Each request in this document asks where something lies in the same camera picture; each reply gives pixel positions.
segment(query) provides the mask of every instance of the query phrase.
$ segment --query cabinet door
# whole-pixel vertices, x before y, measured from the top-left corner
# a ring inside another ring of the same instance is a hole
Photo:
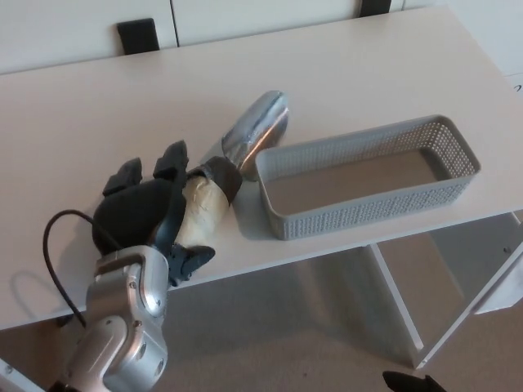
[[[176,46],[169,0],[0,0],[0,74],[117,56],[114,25],[143,18],[160,47]]]
[[[172,0],[181,46],[354,18],[360,0]]]

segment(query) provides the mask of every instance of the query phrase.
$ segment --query black wire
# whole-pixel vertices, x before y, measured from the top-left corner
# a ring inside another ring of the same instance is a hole
[[[56,221],[58,221],[62,216],[65,215],[76,215],[83,218],[85,221],[89,222],[98,233],[102,237],[104,237],[104,240],[107,243],[110,243],[111,246],[115,249],[122,249],[120,244],[113,238],[111,234],[109,234],[103,227],[98,225],[89,215],[84,214],[81,211],[78,210],[64,210],[58,212],[56,215],[54,215],[46,225],[46,229],[43,231],[43,259],[46,261],[47,269],[49,270],[49,274],[51,275],[52,281],[55,283],[56,288],[64,298],[64,301],[69,305],[69,308],[73,311],[74,315],[78,319],[78,321],[82,324],[82,326],[85,328],[86,322],[85,318],[82,316],[78,308],[74,305],[74,303],[71,301],[71,298],[67,295],[67,292],[65,291],[64,287],[60,283],[60,280],[56,276],[55,269],[52,267],[51,264],[51,258],[49,257],[49,233],[51,232],[51,227],[55,224]]]

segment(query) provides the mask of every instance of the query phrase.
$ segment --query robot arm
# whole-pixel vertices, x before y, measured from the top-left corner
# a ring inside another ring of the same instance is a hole
[[[86,333],[49,391],[151,390],[168,358],[162,334],[168,288],[167,260],[152,247],[98,260]]]

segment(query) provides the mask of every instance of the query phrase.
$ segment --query white tape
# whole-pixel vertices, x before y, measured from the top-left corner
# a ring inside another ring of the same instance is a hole
[[[186,214],[176,242],[184,247],[204,245],[229,209],[227,197],[214,181],[202,176],[189,179],[183,194]]]

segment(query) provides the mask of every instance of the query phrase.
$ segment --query floor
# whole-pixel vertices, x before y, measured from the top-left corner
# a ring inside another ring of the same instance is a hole
[[[426,246],[423,237],[406,245],[411,260],[401,255],[397,262],[410,263],[410,270],[417,265],[420,277],[432,271],[427,266],[431,261],[419,263],[421,247]],[[394,244],[387,252],[395,252]],[[397,349],[401,344],[394,326],[382,322],[385,308],[366,305],[374,287],[365,270],[349,267],[347,272],[347,260],[354,255],[303,261],[172,292],[164,325],[168,367],[155,390],[380,392],[388,390],[381,377],[384,370],[430,374],[449,392],[520,389],[523,303],[469,317],[436,357],[415,372],[406,364],[405,352]],[[429,275],[435,280],[441,274]],[[351,278],[357,278],[359,291]],[[422,318],[426,326],[444,323],[455,300],[445,285],[432,286],[440,287],[440,294],[416,291],[427,301]],[[438,308],[436,299],[447,306]],[[424,336],[430,335],[429,329],[424,328]],[[59,330],[52,322],[4,331],[0,357],[39,385],[49,386],[80,332],[75,323]],[[27,357],[22,349],[33,355]]]

